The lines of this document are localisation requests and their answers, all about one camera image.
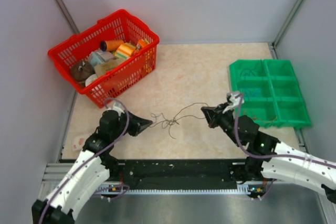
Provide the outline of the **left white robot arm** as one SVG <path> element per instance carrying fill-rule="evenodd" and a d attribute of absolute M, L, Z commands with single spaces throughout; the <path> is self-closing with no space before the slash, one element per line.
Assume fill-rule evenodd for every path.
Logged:
<path fill-rule="evenodd" d="M 33 203 L 33 223 L 75 223 L 98 187 L 117 178 L 118 161 L 110 155 L 115 143 L 126 134 L 138 136 L 152 123 L 122 109 L 104 111 L 69 172 L 45 199 Z"/>

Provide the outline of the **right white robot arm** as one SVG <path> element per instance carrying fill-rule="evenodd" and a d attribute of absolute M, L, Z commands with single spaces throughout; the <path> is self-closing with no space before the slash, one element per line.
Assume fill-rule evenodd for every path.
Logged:
<path fill-rule="evenodd" d="M 220 127 L 246 152 L 244 174 L 238 180 L 282 180 L 311 189 L 335 203 L 335 163 L 297 150 L 259 129 L 246 115 L 235 118 L 228 103 L 203 106 L 210 128 Z"/>

